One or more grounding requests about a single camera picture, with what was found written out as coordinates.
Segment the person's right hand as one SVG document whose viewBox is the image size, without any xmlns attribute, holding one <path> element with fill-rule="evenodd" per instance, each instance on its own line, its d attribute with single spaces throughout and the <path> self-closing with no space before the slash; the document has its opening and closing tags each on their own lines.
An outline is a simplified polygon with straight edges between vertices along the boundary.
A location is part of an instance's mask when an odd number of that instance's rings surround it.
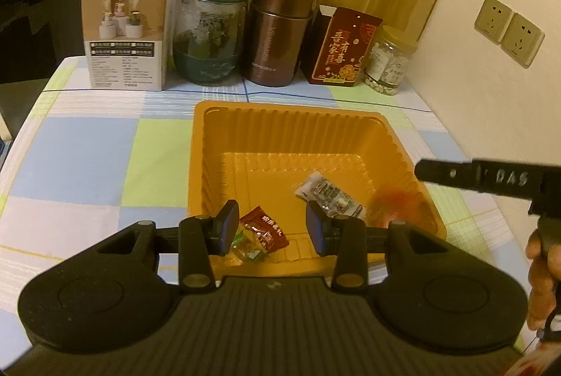
<svg viewBox="0 0 561 376">
<path fill-rule="evenodd" d="M 529 270 L 529 283 L 532 289 L 527 324 L 531 330 L 543 329 L 556 306 L 556 286 L 561 274 L 560 245 L 550 246 L 547 256 L 543 257 L 541 238 L 535 230 L 530 235 L 526 256 L 532 261 Z"/>
</svg>

